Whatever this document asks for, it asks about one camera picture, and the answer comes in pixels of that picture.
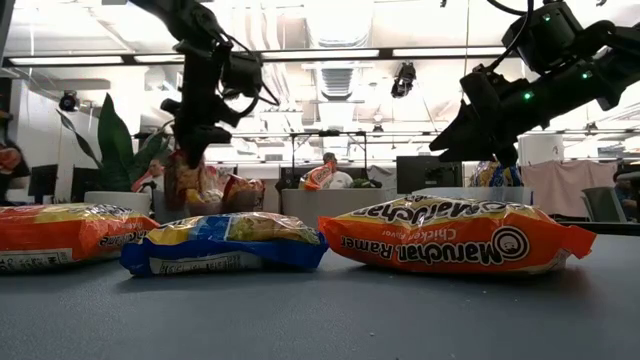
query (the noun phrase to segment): barcode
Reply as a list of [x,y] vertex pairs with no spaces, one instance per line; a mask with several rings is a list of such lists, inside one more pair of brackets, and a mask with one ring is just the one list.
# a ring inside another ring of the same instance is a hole
[[38,270],[71,262],[71,249],[0,252],[0,272]]
[[262,266],[260,257],[234,251],[225,254],[210,255],[202,258],[186,258],[179,260],[149,259],[151,272],[154,274],[178,274],[186,272],[219,272],[246,269],[258,269]]

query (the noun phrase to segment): gray table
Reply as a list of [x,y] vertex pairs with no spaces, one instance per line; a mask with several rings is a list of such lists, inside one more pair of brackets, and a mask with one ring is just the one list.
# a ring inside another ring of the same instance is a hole
[[0,277],[0,359],[632,359],[640,238],[520,279],[380,271]]

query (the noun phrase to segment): blue ramen package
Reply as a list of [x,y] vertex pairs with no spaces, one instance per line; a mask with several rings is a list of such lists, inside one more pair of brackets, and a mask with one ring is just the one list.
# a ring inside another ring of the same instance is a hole
[[295,217],[264,212],[192,217],[152,230],[122,249],[132,275],[259,269],[283,264],[318,267],[324,236]]

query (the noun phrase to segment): person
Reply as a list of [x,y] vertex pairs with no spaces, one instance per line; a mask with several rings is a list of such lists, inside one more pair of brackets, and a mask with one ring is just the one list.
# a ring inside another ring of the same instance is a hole
[[[164,191],[164,168],[160,160],[151,160],[147,174],[138,182],[140,182],[139,192],[151,194],[152,190]],[[151,183],[154,184],[153,189],[149,186]]]
[[333,178],[331,179],[331,183],[329,183],[329,189],[346,189],[351,187],[351,184],[353,184],[353,179],[351,178],[351,176],[349,176],[349,174],[338,171],[338,159],[336,159],[336,155],[334,153],[325,153],[322,156],[322,161],[325,164],[329,162],[333,162],[334,164]]
[[622,210],[624,211],[627,219],[638,218],[638,203],[633,196],[633,187],[631,186],[631,180],[618,179],[619,172],[613,175],[613,182],[616,184],[614,190]]
[[0,206],[11,205],[7,201],[7,191],[27,187],[30,175],[31,171],[18,145],[9,139],[0,143]]

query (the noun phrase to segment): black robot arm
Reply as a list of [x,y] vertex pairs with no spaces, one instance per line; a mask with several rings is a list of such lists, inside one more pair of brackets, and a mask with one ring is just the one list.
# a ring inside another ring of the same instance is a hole
[[[522,22],[511,26],[505,46]],[[582,29],[564,2],[548,2],[534,11],[517,48],[540,78],[509,82],[482,65],[462,78],[469,104],[462,102],[458,116],[430,144],[431,150],[447,149],[441,161],[495,156],[513,165],[519,135],[536,126],[546,128],[553,118],[594,99],[609,110],[640,80],[640,24],[626,28],[600,21]]]
[[[262,62],[222,29],[211,10],[195,0],[131,2],[156,15],[180,41],[175,50],[185,55],[180,88],[182,102],[165,100],[161,108],[175,116],[175,138],[187,154],[189,166],[195,168],[209,144],[231,140],[229,132],[214,124],[223,121],[235,127],[257,105],[264,87]],[[234,42],[244,52],[232,52]],[[219,84],[223,86],[221,93],[218,93]],[[244,111],[238,112],[225,100],[240,94],[252,101]],[[278,105],[278,100],[274,98],[272,104]]]

